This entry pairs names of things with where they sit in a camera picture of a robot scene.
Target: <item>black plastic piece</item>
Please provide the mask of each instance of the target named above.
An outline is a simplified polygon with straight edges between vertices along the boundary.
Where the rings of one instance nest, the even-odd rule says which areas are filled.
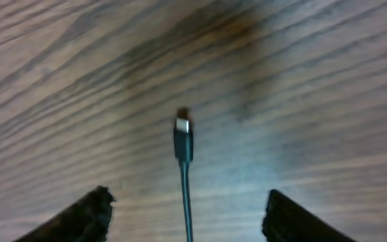
[[[268,242],[355,242],[277,190],[269,193],[262,227]]]
[[[102,186],[83,196],[45,224],[15,242],[104,242],[113,196]]]

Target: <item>wooden surface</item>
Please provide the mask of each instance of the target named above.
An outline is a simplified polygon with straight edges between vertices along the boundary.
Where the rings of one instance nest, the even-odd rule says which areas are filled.
[[[0,241],[109,186],[110,241],[264,241],[277,188],[387,241],[387,0],[0,1]]]

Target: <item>black object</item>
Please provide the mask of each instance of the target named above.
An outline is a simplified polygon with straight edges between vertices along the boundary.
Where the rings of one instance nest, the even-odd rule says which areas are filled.
[[[15,242],[104,242],[115,201],[102,186]]]
[[[355,242],[277,190],[269,193],[262,227],[268,242]]]
[[[181,191],[185,212],[187,242],[194,241],[192,235],[191,201],[189,197],[189,163],[194,158],[194,133],[189,119],[177,117],[174,125],[174,154],[179,160]]]

